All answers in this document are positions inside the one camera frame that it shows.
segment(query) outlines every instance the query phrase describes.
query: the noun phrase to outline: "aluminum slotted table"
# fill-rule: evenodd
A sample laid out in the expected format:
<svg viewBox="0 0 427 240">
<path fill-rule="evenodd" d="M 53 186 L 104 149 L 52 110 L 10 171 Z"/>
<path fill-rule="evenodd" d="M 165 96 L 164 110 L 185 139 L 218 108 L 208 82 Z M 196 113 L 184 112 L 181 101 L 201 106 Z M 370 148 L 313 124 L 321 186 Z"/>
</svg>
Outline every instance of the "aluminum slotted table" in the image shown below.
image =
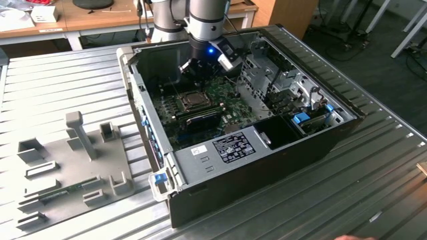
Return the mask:
<svg viewBox="0 0 427 240">
<path fill-rule="evenodd" d="M 389 240 L 427 237 L 427 184 L 416 163 L 427 160 L 425 138 L 329 63 L 282 29 L 265 28 L 317 74 L 368 114 L 324 160 L 181 228 L 172 229 L 168 208 L 156 202 L 150 172 L 126 93 L 116 48 L 11 59 L 1 70 L 0 232 L 14 228 L 15 171 L 10 141 L 26 134 L 42 141 L 48 117 L 84 109 L 85 128 L 102 121 L 120 126 L 136 193 L 130 197 L 28 235 L 26 239 L 288 239 L 329 240 L 350 233 Z M 14 120 L 37 119 L 15 126 Z"/>
</svg>

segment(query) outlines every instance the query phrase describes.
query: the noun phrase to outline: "green circuit board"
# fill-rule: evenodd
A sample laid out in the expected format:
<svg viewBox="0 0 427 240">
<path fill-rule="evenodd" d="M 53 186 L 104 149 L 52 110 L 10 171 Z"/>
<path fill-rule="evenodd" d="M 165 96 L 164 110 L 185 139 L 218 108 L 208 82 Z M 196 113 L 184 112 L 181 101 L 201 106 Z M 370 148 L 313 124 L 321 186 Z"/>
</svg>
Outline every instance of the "green circuit board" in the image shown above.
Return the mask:
<svg viewBox="0 0 427 240">
<path fill-rule="evenodd" d="M 206 83 L 202 92 L 189 91 L 152 98 L 153 107 L 174 150 L 217 138 L 256 121 L 250 107 L 234 94 L 236 85 L 224 77 L 217 77 Z M 189 100 L 182 100 L 185 95 L 196 96 L 197 100 L 202 99 L 204 102 L 200 103 L 198 101 L 197 104 L 186 104 Z M 208 111 L 197 111 L 201 108 L 206 108 Z M 188 113 L 194 117 L 208 112 L 220 112 L 218 125 L 196 133 L 184 132 L 182 125 L 185 125 L 185 122 L 176 120 L 176 116 L 181 113 Z"/>
</svg>

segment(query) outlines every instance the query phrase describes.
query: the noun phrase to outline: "label sticker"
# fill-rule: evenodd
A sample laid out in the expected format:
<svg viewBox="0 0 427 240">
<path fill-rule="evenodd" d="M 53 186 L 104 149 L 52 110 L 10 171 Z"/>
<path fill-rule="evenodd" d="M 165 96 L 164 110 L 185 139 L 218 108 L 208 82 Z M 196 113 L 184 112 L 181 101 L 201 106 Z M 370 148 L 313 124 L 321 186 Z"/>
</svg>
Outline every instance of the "label sticker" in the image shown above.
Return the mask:
<svg viewBox="0 0 427 240">
<path fill-rule="evenodd" d="M 40 33 L 60 32 L 60 31 L 64 31 L 64 30 L 61 28 L 38 30 Z"/>
<path fill-rule="evenodd" d="M 212 143 L 221 157 L 221 160 L 226 164 L 256 153 L 242 132 L 224 137 L 222 139 L 213 141 Z"/>
<path fill-rule="evenodd" d="M 201 145 L 201 146 L 197 146 L 194 148 L 190 149 L 190 153 L 193 156 L 196 156 L 197 154 L 201 154 L 204 152 L 206 152 L 208 149 L 206 149 L 206 146 Z"/>
</svg>

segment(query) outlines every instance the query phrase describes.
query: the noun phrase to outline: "white label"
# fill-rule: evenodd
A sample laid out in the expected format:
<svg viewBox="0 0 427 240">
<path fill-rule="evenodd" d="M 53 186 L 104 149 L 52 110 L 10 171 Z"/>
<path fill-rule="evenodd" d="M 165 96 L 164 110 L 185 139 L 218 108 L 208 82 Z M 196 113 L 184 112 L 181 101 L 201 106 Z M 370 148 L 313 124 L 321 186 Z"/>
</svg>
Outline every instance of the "white label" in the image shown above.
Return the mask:
<svg viewBox="0 0 427 240">
<path fill-rule="evenodd" d="M 197 146 L 194 148 L 190 149 L 190 153 L 193 156 L 196 156 L 197 154 L 201 154 L 204 152 L 206 152 L 208 149 L 206 149 L 206 146 L 201 145 L 201 146 Z"/>
<path fill-rule="evenodd" d="M 60 31 L 64 31 L 64 30 L 61 28 L 38 30 L 40 33 L 60 32 Z"/>
</svg>

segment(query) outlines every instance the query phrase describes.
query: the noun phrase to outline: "hand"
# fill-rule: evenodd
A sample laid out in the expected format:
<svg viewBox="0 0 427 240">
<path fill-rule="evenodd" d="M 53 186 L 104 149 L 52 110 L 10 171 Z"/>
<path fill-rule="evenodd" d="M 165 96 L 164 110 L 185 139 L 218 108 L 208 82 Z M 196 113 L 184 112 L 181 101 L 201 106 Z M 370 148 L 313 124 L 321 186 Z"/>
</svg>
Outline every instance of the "hand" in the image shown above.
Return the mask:
<svg viewBox="0 0 427 240">
<path fill-rule="evenodd" d="M 342 235 L 334 238 L 334 240 L 376 240 L 373 237 L 360 238 L 356 236 Z"/>
</svg>

